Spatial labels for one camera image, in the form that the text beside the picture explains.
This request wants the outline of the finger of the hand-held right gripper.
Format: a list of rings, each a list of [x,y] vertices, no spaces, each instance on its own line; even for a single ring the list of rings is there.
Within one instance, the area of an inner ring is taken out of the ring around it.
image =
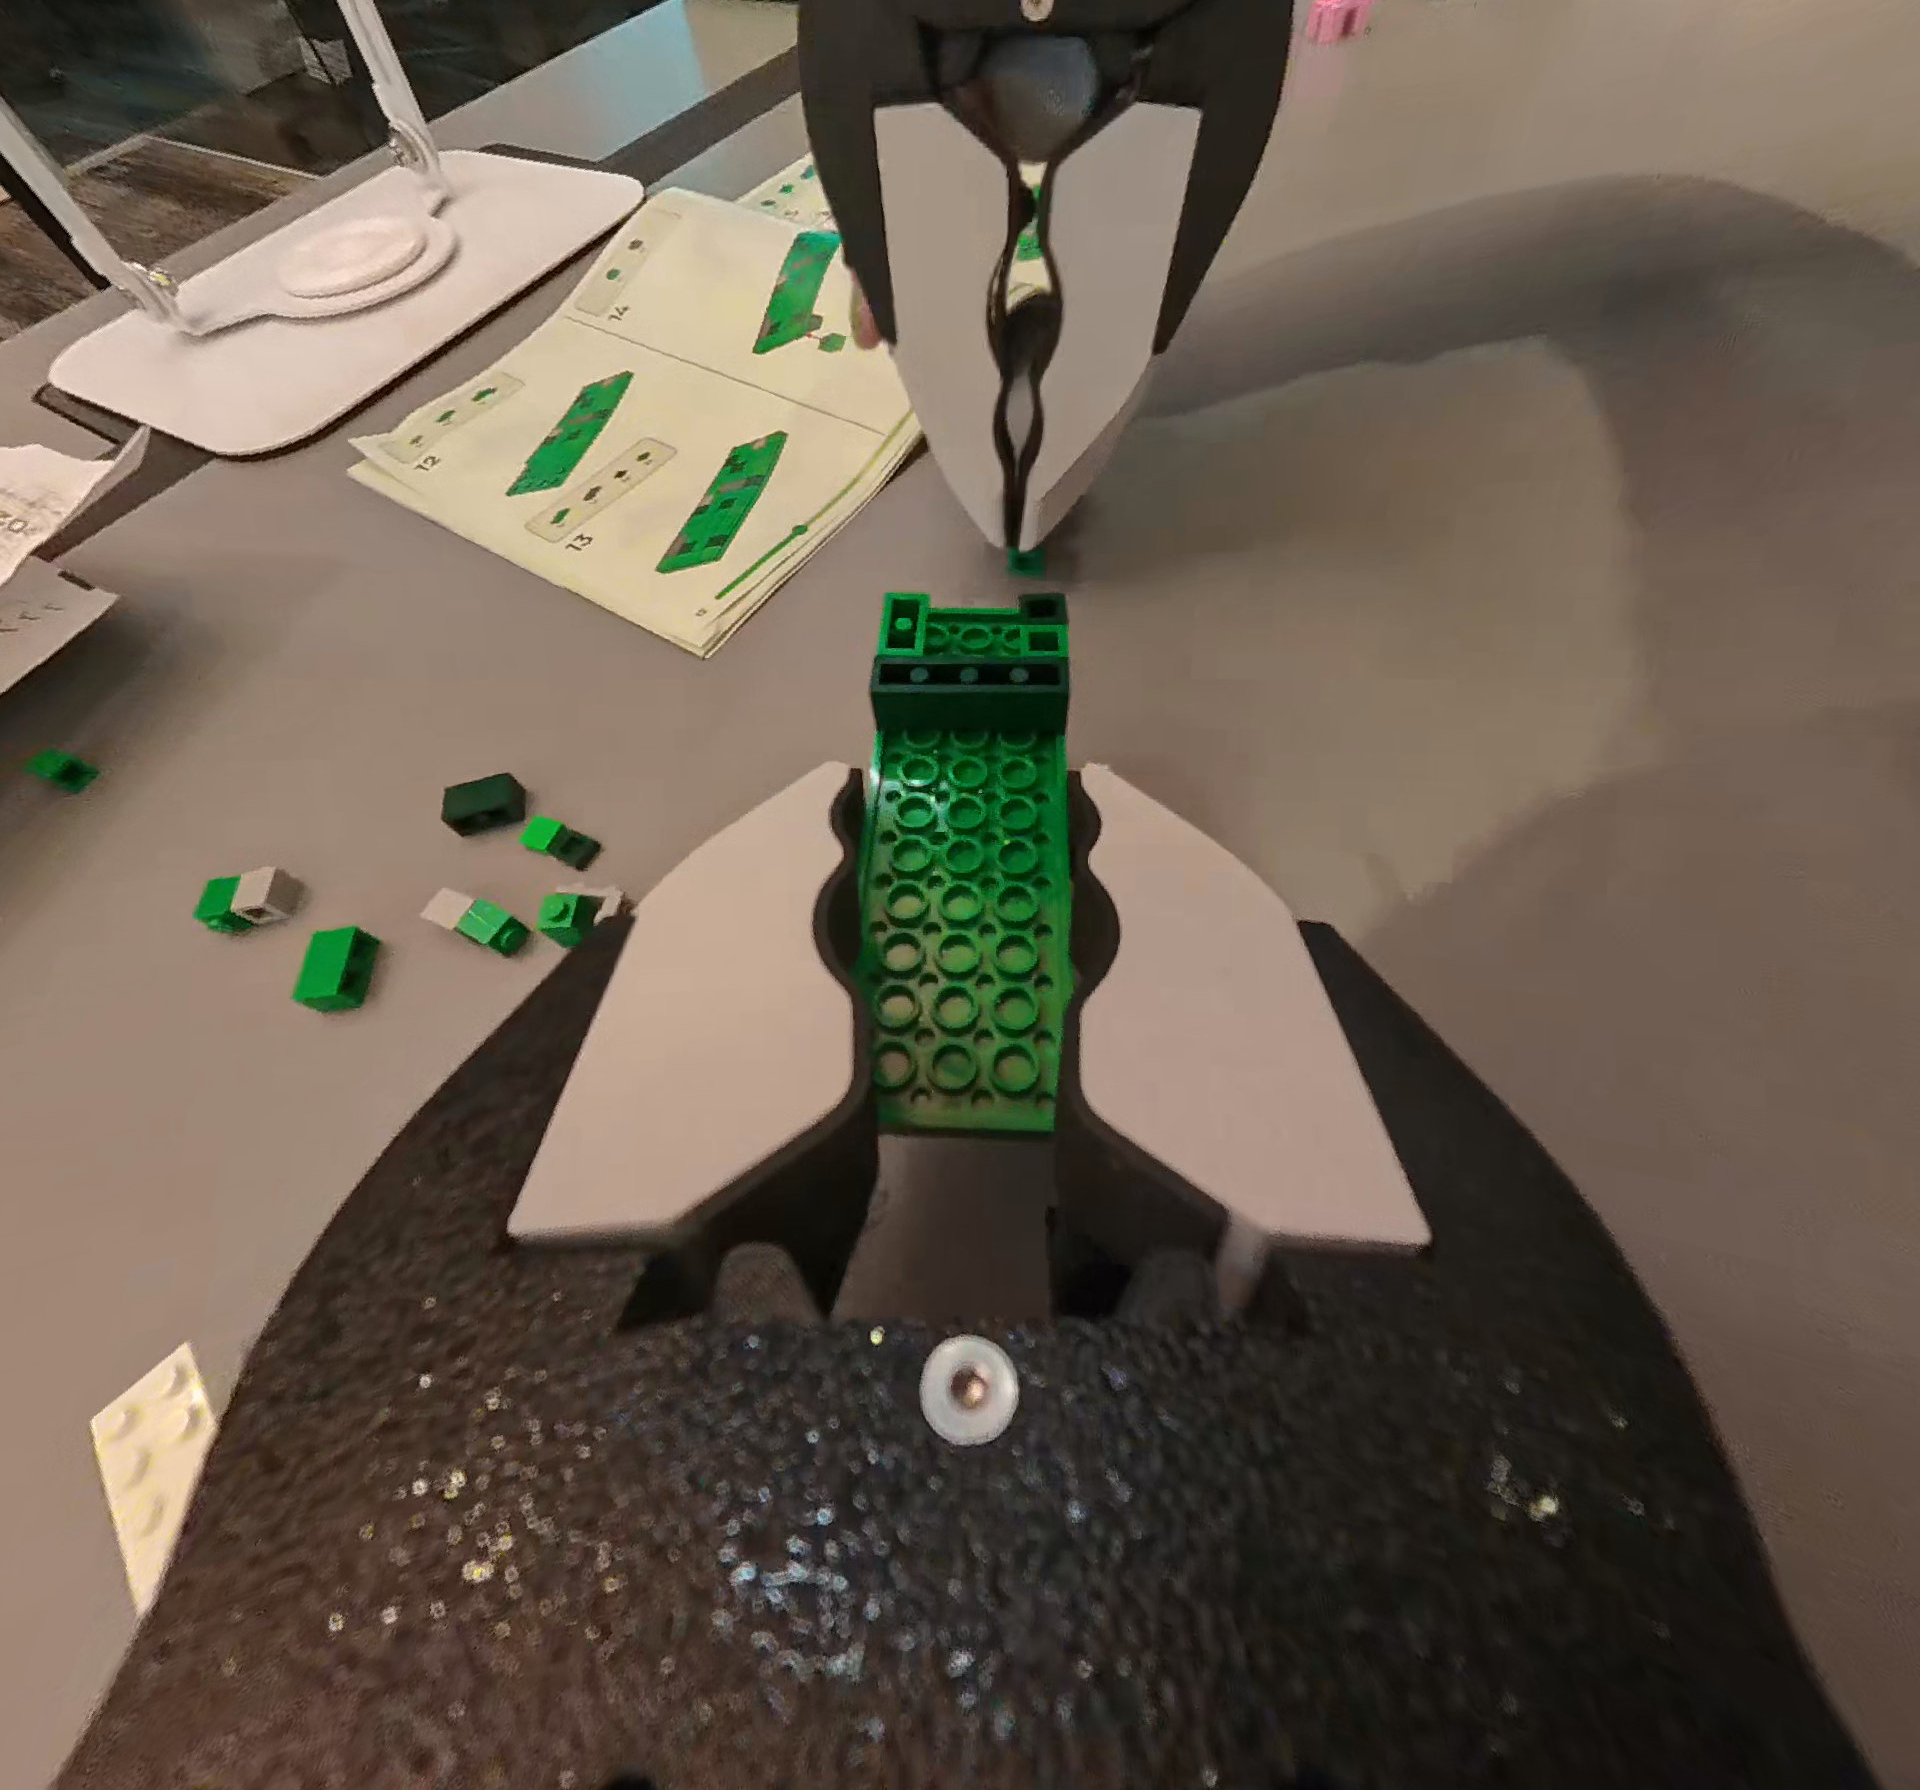
[[[1060,331],[1037,392],[1041,441],[1025,486],[1025,551],[1092,489],[1156,368],[1200,124],[1197,107],[1132,101],[1049,173],[1043,253]]]
[[[894,362],[948,489],[985,538],[1007,548],[993,298],[1011,234],[1011,170],[938,101],[883,104],[875,137]]]

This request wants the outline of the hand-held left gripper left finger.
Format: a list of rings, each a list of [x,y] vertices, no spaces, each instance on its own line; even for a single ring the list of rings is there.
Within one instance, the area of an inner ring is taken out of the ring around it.
[[[817,934],[844,800],[857,768],[808,768],[640,899],[507,1218],[517,1246],[663,1250],[851,1093],[851,993]]]

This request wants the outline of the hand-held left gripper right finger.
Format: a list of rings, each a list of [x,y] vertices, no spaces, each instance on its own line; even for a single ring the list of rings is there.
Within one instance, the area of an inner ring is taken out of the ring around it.
[[[1291,906],[1103,764],[1068,778],[1058,1309],[1156,1257],[1265,1309],[1290,1252],[1420,1256],[1430,1225]]]

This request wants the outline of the green toy brick assembly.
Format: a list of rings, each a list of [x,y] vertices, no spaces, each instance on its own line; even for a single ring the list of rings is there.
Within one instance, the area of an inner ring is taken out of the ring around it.
[[[1073,993],[1066,599],[890,594],[870,704],[858,981],[878,1127],[1045,1138]]]

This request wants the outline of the grey desk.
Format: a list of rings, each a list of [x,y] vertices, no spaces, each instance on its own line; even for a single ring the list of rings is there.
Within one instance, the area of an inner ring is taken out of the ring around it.
[[[351,460],[153,451],[67,561],[118,605],[5,699],[5,1786],[134,1626],[94,1412],[183,1340],[227,1398],[552,963],[419,920],[534,891],[443,786],[520,773],[643,891],[862,755],[883,591],[1008,591],[915,464],[695,662]],[[1302,50],[1047,559],[1077,752],[1339,926],[1586,1189],[1916,1786],[1916,0],[1385,0]],[[259,866],[291,921],[195,921]],[[342,924],[368,1000],[301,1009]]]

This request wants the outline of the building instruction booklet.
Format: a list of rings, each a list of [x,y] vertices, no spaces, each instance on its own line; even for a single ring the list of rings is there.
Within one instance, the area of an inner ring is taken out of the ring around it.
[[[810,156],[652,193],[479,376],[357,437],[351,479],[709,657],[921,446]]]

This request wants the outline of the scattered small loose bricks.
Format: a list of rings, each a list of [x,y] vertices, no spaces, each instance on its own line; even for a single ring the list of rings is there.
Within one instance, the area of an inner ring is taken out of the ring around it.
[[[443,790],[439,819],[461,837],[513,828],[517,846],[569,871],[596,861],[602,844],[581,828],[534,813],[527,786],[509,771],[469,778]],[[306,888],[279,866],[219,874],[204,883],[192,918],[219,936],[248,936],[286,924],[301,910]],[[602,924],[629,914],[629,894],[616,886],[596,891],[548,891],[533,920],[494,899],[441,888],[423,905],[420,918],[435,929],[486,954],[511,959],[534,938],[571,951]],[[293,1000],[316,1012],[349,1012],[363,1005],[376,977],[382,939],[359,924],[318,929],[306,941]]]

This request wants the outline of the white lamp base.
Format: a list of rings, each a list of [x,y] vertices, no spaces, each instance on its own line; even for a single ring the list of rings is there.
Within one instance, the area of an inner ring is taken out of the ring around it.
[[[5,161],[131,310],[71,341],[49,386],[214,457],[309,441],[621,227],[618,170],[441,149],[373,0],[334,0],[393,163],[178,280],[125,257],[3,104]]]

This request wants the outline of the white brick plate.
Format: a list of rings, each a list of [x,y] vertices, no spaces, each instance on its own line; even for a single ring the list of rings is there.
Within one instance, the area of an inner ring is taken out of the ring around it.
[[[217,1427],[219,1412],[188,1343],[91,1420],[101,1488],[139,1616],[154,1607]]]

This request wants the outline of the white paper sheets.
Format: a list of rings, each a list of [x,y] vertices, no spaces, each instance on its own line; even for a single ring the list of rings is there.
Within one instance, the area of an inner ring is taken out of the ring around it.
[[[3,679],[9,692],[51,662],[98,625],[118,594],[58,569],[41,557],[25,557],[3,584]]]

